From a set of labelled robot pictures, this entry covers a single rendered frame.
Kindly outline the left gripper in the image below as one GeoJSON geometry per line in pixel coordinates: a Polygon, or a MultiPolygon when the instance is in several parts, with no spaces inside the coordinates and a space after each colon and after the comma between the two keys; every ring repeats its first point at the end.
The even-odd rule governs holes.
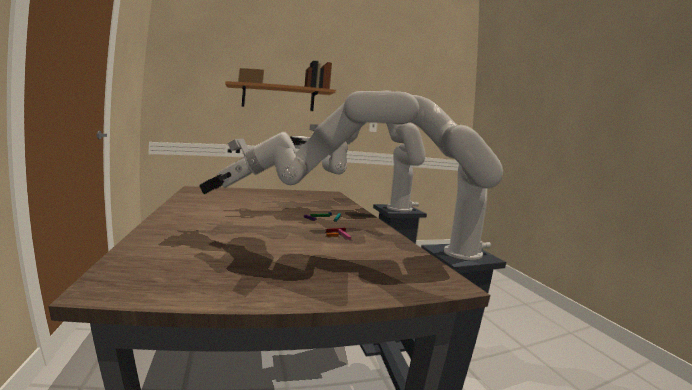
{"type": "Polygon", "coordinates": [[[241,158],[240,160],[236,161],[235,163],[229,165],[225,169],[218,172],[216,177],[205,181],[204,183],[200,184],[199,186],[200,186],[203,194],[206,194],[206,193],[208,193],[214,189],[221,187],[222,185],[223,185],[223,188],[226,188],[226,187],[232,185],[234,182],[241,180],[245,176],[250,175],[251,173],[257,175],[251,169],[251,167],[250,167],[250,165],[246,159],[246,156],[244,155],[244,157],[241,158]]]}

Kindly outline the pink rod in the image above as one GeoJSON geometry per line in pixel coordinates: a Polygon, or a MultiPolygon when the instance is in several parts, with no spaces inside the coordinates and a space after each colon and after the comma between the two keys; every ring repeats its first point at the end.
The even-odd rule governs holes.
{"type": "Polygon", "coordinates": [[[341,235],[343,235],[345,238],[347,238],[348,240],[351,240],[351,236],[348,235],[348,234],[347,234],[346,232],[344,232],[343,230],[338,229],[338,232],[339,232],[341,235]]]}

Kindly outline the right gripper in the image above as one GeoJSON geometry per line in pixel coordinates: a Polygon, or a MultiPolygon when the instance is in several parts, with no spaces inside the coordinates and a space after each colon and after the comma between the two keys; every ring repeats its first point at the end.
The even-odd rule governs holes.
{"type": "Polygon", "coordinates": [[[289,136],[294,144],[295,148],[300,149],[308,140],[310,137],[304,137],[304,136],[289,136]],[[295,138],[294,138],[295,137],[295,138]],[[300,139],[301,138],[301,139],[300,139]],[[302,141],[303,140],[303,141],[302,141]],[[296,144],[297,143],[297,144],[296,144]],[[301,143],[301,144],[300,144],[301,143]]]}

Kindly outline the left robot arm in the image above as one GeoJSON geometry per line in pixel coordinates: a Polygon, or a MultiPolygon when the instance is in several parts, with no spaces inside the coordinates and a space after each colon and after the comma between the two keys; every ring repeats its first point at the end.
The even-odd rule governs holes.
{"type": "Polygon", "coordinates": [[[285,132],[251,149],[248,149],[243,138],[227,144],[231,151],[242,149],[256,174],[275,165],[280,180],[286,185],[295,185],[366,122],[413,123],[429,136],[444,155],[452,156],[459,163],[450,246],[445,246],[444,252],[462,260],[481,259],[481,250],[491,247],[490,242],[481,241],[487,188],[500,183],[503,176],[501,162],[477,132],[468,126],[457,125],[427,98],[395,91],[353,92],[315,129],[296,153],[291,138],[285,132]],[[301,157],[301,161],[297,157],[301,157]]]}

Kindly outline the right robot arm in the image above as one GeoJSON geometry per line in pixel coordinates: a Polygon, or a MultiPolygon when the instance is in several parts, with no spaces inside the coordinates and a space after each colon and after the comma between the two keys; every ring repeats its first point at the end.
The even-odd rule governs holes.
{"type": "MultiPolygon", "coordinates": [[[[396,125],[386,123],[391,139],[398,145],[393,153],[394,173],[392,183],[391,202],[387,208],[394,211],[409,212],[413,206],[419,206],[418,202],[410,201],[413,166],[419,166],[425,161],[425,149],[418,128],[412,124],[396,125]],[[409,165],[408,165],[409,164],[409,165]]],[[[337,150],[322,160],[323,168],[334,174],[342,174],[347,167],[348,144],[353,142],[360,129],[354,133],[337,150]],[[330,158],[331,157],[331,158],[330,158]]]]}

